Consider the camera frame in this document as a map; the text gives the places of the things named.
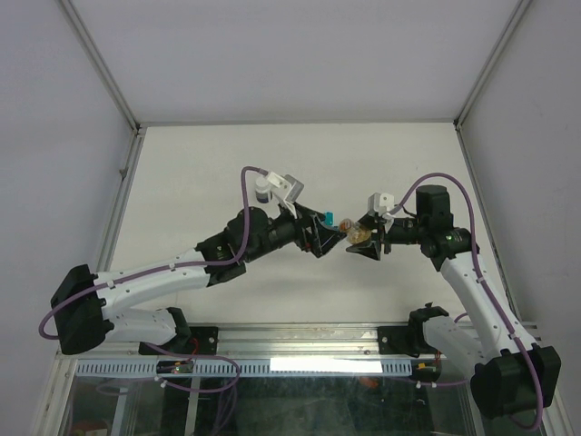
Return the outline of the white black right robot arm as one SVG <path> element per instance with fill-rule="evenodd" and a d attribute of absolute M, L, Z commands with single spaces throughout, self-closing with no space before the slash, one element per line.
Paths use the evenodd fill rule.
<path fill-rule="evenodd" d="M 347 250 L 380 260 L 395 245 L 417 245 L 455 292 L 477 335 L 470 337 L 446 310 L 427 304 L 411 312 L 406 330 L 388 343 L 413 357 L 441 352 L 468 381 L 486 418 L 542 413 L 555 394 L 557 351 L 538 344 L 489 281 L 472 232 L 454 224 L 447 188 L 421 185 L 415 196 L 416 211 L 396 218 L 392 196 L 373 194 L 361 219 L 340 223 Z"/>

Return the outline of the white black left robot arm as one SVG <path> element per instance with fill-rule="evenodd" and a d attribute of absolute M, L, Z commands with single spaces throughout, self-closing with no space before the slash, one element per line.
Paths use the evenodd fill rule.
<path fill-rule="evenodd" d="M 55 291 L 48 316 L 65 355 L 89 352 L 105 342 L 140 342 L 182 352 L 191 339 L 177 307 L 142 309 L 175 292 L 200 290 L 245 274 L 248 263 L 294 244 L 317 258 L 345 239 L 322 213 L 296 205 L 270 218 L 262 209 L 240 211 L 224 229 L 194 248 L 149 267 L 122 272 L 72 268 Z"/>

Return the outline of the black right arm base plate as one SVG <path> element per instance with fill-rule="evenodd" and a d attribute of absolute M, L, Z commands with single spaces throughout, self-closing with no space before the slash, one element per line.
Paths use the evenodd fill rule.
<path fill-rule="evenodd" d="M 458 345 L 452 332 L 428 323 L 420 327 L 382 325 L 377 328 L 377 341 L 380 355 L 402 354 L 414 358 L 436 351 L 446 353 Z"/>

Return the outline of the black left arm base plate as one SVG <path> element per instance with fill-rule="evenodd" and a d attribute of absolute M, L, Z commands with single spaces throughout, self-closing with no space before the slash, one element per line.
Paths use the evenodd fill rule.
<path fill-rule="evenodd" d="M 158 348 L 176 356 L 177 354 L 215 355 L 219 341 L 218 326 L 190 326 L 190 332 L 178 334 Z"/>

